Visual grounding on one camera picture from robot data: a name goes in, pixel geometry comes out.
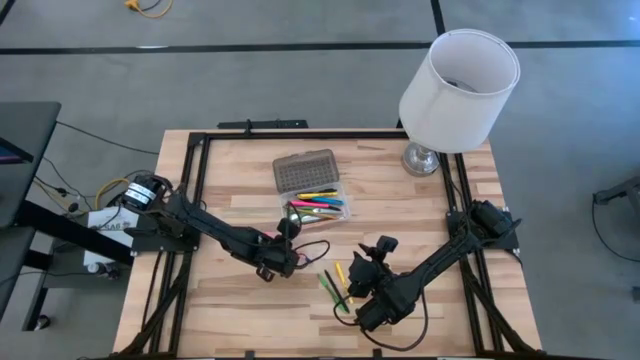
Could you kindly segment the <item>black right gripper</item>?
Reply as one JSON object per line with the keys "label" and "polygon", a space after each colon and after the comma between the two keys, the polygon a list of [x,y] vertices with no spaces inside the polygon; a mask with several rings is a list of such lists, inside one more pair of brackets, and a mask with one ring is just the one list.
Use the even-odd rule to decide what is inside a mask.
{"label": "black right gripper", "polygon": [[351,296],[368,296],[378,284],[392,274],[389,265],[384,262],[386,255],[392,253],[398,245],[398,240],[388,236],[381,236],[375,247],[359,243],[358,246],[369,260],[358,252],[349,266],[348,294]]}

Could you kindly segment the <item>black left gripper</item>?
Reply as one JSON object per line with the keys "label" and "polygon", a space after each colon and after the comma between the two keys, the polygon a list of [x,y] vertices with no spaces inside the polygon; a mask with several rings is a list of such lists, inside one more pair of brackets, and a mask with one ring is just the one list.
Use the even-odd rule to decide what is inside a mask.
{"label": "black left gripper", "polygon": [[300,233],[300,227],[289,218],[282,218],[277,227],[278,234],[266,233],[258,236],[258,250],[254,257],[256,275],[264,281],[272,281],[275,274],[289,278],[295,271],[300,256],[292,247],[292,240]]}

